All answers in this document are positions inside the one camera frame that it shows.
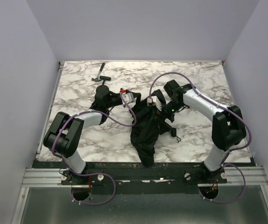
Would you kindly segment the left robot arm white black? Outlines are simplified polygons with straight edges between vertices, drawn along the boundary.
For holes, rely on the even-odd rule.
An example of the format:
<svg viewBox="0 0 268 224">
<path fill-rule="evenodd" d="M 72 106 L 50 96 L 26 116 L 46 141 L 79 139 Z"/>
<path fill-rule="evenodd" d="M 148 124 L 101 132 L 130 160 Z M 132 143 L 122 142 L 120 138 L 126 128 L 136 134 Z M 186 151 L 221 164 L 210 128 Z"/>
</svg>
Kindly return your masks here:
<svg viewBox="0 0 268 224">
<path fill-rule="evenodd" d="M 65 112 L 56 114 L 44 136 L 43 145 L 54 156 L 61 158 L 74 173 L 82 174 L 86 167 L 86 162 L 78 152 L 82 131 L 103 124 L 109 116 L 109 109 L 122 104 L 119 93 L 110 91 L 106 85 L 97 87 L 89 110 L 76 115 Z"/>
</svg>

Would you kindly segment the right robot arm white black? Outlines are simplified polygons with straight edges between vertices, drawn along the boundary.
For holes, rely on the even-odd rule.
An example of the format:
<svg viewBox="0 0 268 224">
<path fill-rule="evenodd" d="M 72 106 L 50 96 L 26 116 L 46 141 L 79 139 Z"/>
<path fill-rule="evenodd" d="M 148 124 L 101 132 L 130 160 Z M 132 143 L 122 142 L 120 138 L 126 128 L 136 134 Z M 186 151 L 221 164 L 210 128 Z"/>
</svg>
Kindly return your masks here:
<svg viewBox="0 0 268 224">
<path fill-rule="evenodd" d="M 164 90 L 170 97 L 170 102 L 162 105 L 160 115 L 174 121 L 174 114 L 183 107 L 192 108 L 212 122 L 213 146 L 202 163 L 206 174 L 221 169 L 233 146 L 240 144 L 246 137 L 241 110 L 237 106 L 228 107 L 197 92 L 191 84 L 180 86 L 175 80 L 164 85 Z"/>
</svg>

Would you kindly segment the black folding umbrella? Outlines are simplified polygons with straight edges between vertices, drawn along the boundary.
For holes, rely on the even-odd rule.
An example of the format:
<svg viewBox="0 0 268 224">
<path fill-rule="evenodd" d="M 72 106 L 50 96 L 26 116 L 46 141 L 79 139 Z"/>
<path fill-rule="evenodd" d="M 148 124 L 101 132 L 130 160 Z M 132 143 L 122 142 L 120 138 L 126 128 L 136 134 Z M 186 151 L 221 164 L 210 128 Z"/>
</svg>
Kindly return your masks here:
<svg viewBox="0 0 268 224">
<path fill-rule="evenodd" d="M 177 112 L 179 112 L 184 107 L 183 94 L 175 91 L 172 91 L 171 94 L 169 102 L 176 105 Z M 154 91 L 151 95 L 165 101 L 160 90 Z M 157 113 L 158 109 L 155 106 L 147 106 L 147 98 L 136 103 L 132 110 L 137 121 L 131 129 L 130 141 L 143 166 L 149 168 L 154 164 L 155 144 L 160 135 L 170 133 L 177 141 L 181 141 L 181 138 L 177 136 L 176 128 L 166 123 L 166 119 Z"/>
</svg>

